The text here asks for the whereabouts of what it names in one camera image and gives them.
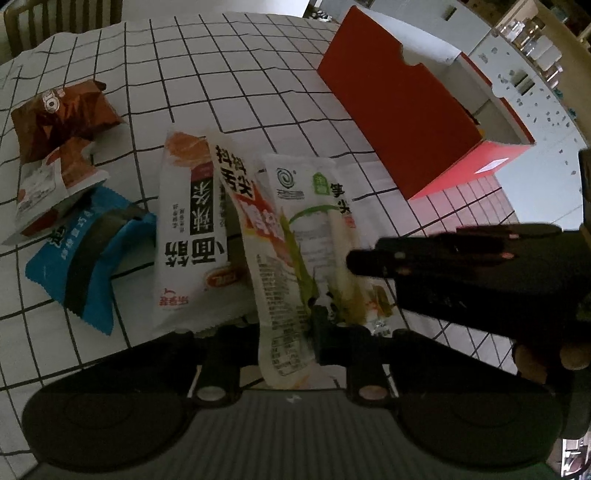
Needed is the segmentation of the white red printed snack packet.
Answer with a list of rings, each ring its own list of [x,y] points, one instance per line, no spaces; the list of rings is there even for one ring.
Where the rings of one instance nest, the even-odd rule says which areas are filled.
[[[221,132],[207,133],[216,172],[238,214],[259,318],[259,368],[276,389],[322,389],[332,380],[318,364],[310,319],[279,211],[267,191],[263,157]]]

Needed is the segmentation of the white noodle snack packet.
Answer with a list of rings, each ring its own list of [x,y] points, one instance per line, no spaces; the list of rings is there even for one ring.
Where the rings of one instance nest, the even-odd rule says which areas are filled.
[[[171,130],[159,180],[153,326],[204,331],[256,311],[225,191],[204,136]]]

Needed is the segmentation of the bamboo shoot snack packet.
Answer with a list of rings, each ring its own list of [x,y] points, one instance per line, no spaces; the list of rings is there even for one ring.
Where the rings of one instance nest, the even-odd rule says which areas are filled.
[[[361,239],[335,160],[267,154],[263,168],[304,302],[327,308],[332,323],[389,336],[397,310],[386,290],[346,267]]]

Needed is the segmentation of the blue black snack packet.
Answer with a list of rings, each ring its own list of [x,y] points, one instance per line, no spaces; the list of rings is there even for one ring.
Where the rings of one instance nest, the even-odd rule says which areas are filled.
[[[99,332],[114,328],[109,279],[136,243],[153,240],[156,216],[115,191],[85,193],[25,267],[50,298]]]

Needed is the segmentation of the brown snack packet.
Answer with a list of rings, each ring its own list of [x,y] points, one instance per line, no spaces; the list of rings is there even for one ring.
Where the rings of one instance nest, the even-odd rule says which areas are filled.
[[[103,94],[106,84],[85,80],[36,95],[11,112],[22,165],[40,161],[71,138],[92,141],[123,120]]]

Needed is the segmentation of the red cardboard box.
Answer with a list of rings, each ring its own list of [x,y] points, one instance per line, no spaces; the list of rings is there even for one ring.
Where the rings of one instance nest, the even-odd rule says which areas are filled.
[[[535,144],[461,50],[353,6],[318,74],[408,200],[495,173]]]

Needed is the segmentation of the glass jars on shelf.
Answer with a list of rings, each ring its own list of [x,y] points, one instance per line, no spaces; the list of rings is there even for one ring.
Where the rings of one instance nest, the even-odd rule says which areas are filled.
[[[539,71],[550,88],[557,87],[564,71],[560,61],[562,51],[542,30],[545,22],[538,16],[512,20],[500,29],[500,34],[512,43]]]

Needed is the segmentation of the white black grid tablecloth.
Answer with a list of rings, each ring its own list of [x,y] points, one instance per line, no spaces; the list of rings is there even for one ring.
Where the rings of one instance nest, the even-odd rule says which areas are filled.
[[[425,200],[405,200],[353,120],[318,76],[334,24],[262,14],[195,14],[57,34],[1,67],[1,231],[16,204],[19,148],[11,113],[35,94],[89,78],[106,85],[123,123],[97,143],[108,186],[155,211],[157,171],[170,124],[216,126],[246,146],[332,157],[366,243],[464,225],[513,223],[496,178],[486,176]],[[35,465],[22,434],[25,402],[42,386],[146,341],[151,333],[153,252],[143,245],[115,274],[115,326],[103,335],[67,313],[25,267],[42,247],[1,249],[1,475]]]

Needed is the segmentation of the dark wooden chair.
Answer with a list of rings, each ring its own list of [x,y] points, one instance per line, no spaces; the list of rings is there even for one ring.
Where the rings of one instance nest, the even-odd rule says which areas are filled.
[[[121,21],[122,0],[8,1],[2,10],[13,57],[57,33],[80,34]]]

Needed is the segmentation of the white storage cabinet wall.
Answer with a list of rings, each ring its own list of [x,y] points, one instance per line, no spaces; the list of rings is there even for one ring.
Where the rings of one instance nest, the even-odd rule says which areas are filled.
[[[542,75],[512,44],[491,33],[472,14],[456,13],[450,23],[460,30],[475,27],[476,33],[452,39],[423,31],[468,56],[535,139],[534,146],[518,158],[480,178],[492,176],[500,182],[522,221],[577,228],[583,220],[578,154],[587,148],[587,140]]]

